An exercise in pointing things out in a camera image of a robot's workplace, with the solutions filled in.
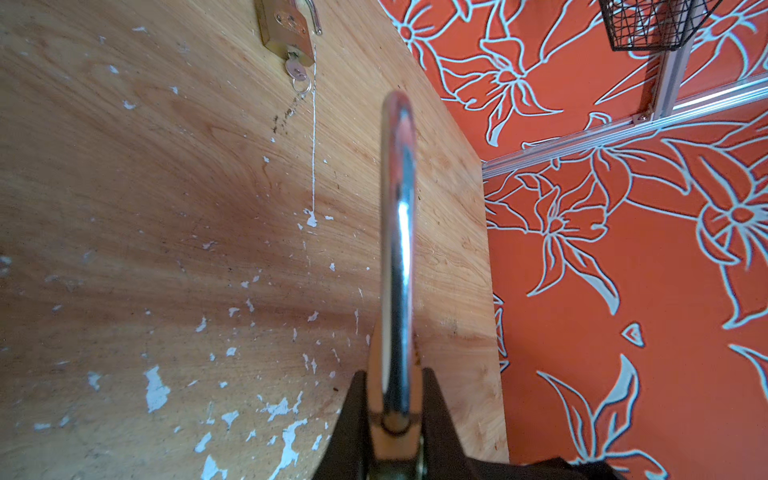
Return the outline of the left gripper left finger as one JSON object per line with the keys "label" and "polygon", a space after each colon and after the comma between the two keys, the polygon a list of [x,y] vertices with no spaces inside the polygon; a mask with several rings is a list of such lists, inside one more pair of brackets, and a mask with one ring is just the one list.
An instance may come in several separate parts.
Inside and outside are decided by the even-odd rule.
{"label": "left gripper left finger", "polygon": [[352,378],[335,428],[312,478],[314,480],[366,479],[368,460],[366,372],[359,370]]}

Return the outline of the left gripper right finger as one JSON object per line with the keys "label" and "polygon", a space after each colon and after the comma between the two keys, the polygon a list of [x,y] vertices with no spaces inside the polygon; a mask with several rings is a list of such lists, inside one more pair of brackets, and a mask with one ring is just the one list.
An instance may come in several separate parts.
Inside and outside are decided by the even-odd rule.
{"label": "left gripper right finger", "polygon": [[435,372],[424,368],[422,376],[426,479],[478,479],[465,455]]}

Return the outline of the small brass padlock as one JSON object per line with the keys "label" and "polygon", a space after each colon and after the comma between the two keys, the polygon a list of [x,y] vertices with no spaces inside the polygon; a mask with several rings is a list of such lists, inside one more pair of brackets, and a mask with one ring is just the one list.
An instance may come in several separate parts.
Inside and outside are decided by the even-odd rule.
{"label": "small brass padlock", "polygon": [[323,33],[317,7],[305,0],[312,25],[294,0],[255,0],[256,18],[263,45],[284,60],[293,58],[304,67],[315,63],[310,32]]}

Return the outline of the long-shackle brass padlock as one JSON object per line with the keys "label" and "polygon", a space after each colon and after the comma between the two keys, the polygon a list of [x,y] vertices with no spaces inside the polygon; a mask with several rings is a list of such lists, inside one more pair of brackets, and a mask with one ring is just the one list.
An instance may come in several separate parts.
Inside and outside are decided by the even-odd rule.
{"label": "long-shackle brass padlock", "polygon": [[383,102],[380,174],[381,314],[366,384],[371,479],[417,479],[423,470],[423,375],[413,340],[416,133],[401,91]]}

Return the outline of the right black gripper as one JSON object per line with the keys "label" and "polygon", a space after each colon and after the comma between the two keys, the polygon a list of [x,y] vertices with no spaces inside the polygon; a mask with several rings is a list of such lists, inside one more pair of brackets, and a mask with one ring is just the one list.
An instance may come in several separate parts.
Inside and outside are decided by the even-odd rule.
{"label": "right black gripper", "polygon": [[624,476],[609,464],[587,462],[570,464],[560,457],[529,465],[512,465],[474,459],[473,469],[481,479],[509,480],[623,480]]}

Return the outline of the small key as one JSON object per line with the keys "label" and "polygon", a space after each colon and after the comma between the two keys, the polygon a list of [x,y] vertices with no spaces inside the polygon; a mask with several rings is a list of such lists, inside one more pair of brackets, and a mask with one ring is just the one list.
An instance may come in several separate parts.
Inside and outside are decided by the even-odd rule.
{"label": "small key", "polygon": [[290,54],[287,57],[285,70],[291,78],[291,86],[297,94],[303,96],[312,90],[313,78],[301,64],[297,55]]}

